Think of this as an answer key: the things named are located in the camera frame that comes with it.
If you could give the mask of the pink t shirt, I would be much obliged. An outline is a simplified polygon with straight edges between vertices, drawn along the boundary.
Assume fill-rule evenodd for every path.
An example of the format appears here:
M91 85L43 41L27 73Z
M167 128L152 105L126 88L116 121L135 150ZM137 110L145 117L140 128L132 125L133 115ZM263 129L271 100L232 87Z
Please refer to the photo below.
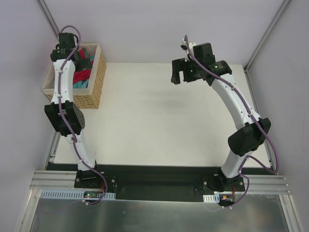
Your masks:
M79 54L81 56L81 61L78 63L77 70L74 73L73 84L88 80L93 66L94 58L89 55L87 49L80 49Z

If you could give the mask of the wicker basket with liner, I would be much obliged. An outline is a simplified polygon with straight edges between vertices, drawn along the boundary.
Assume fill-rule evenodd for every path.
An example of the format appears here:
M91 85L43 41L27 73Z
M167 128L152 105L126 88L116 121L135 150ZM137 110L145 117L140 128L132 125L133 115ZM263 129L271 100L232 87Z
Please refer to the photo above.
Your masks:
M90 56L94 57L93 68L90 73L87 88L75 88L73 90L74 103L80 109L98 109L101 99L102 86L106 72L106 62L98 43L84 43L80 48L85 48ZM42 85L42 92L47 98L52 99L54 94L55 71L52 63Z

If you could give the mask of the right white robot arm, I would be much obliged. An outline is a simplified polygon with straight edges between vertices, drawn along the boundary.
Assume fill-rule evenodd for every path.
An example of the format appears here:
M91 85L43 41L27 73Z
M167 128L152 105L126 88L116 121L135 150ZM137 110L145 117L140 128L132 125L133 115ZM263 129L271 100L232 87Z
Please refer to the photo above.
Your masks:
M229 154L218 174L207 181L211 190L227 191L239 182L241 169L254 151L265 141L271 122L250 106L239 91L232 69L224 61L216 61L210 43L183 41L185 56L172 61L171 82L203 80L219 95L234 121L236 132L228 137Z

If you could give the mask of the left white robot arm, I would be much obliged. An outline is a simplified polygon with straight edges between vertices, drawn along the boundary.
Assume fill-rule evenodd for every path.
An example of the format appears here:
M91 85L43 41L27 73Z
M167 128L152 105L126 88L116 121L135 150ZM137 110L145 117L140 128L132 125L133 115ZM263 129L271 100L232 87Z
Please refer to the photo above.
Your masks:
M85 118L73 100L75 72L91 70L92 64L86 49L79 49L79 38L73 33L61 32L59 43L50 57L55 71L54 93L44 112L55 131L70 144L77 160L75 187L97 188L102 176L98 174L94 155L88 151L83 135Z

